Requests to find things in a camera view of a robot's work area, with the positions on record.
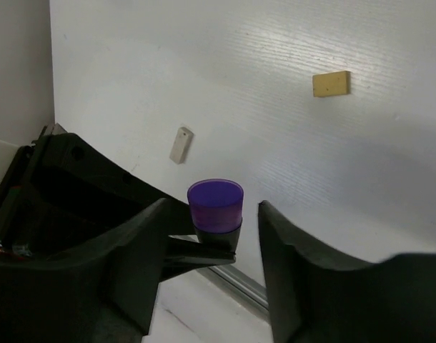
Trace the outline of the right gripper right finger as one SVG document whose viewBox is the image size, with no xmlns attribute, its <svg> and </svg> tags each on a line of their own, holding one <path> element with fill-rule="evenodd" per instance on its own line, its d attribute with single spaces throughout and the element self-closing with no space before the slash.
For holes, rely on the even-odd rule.
<svg viewBox="0 0 436 343">
<path fill-rule="evenodd" d="M 275 342 L 436 342 L 436 254 L 351 257 L 258 206 Z"/>
</svg>

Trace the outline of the black purple usb stick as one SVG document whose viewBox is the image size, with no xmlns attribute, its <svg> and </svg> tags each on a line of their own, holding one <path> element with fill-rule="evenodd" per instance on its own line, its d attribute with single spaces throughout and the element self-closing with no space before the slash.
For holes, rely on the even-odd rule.
<svg viewBox="0 0 436 343">
<path fill-rule="evenodd" d="M 187 200 L 199 241 L 236 252 L 243 222 L 243 188 L 228 179 L 205 179 L 190 186 Z"/>
</svg>

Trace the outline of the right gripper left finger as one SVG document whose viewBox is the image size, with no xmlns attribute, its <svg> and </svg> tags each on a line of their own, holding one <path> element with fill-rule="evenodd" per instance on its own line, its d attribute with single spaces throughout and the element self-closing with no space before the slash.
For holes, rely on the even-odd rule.
<svg viewBox="0 0 436 343">
<path fill-rule="evenodd" d="M 140 342 L 167 247 L 168 202 L 46 259 L 0 258 L 0 342 Z"/>
</svg>

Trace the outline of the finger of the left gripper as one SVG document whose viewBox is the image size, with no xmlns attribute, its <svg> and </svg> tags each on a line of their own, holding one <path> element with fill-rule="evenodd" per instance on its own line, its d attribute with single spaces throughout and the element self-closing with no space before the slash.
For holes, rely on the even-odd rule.
<svg viewBox="0 0 436 343">
<path fill-rule="evenodd" d="M 195 242 L 189 208 L 124 171 L 76 134 L 0 140 L 0 267 L 161 282 L 232 264 L 238 238 Z"/>
</svg>

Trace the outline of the beige rectangular eraser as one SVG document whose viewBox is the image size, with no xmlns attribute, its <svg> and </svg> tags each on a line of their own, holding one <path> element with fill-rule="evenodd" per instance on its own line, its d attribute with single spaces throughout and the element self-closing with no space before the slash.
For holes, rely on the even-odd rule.
<svg viewBox="0 0 436 343">
<path fill-rule="evenodd" d="M 175 164 L 183 164 L 187 158 L 194 133 L 188 128 L 182 126 L 178 129 L 169 158 Z"/>
</svg>

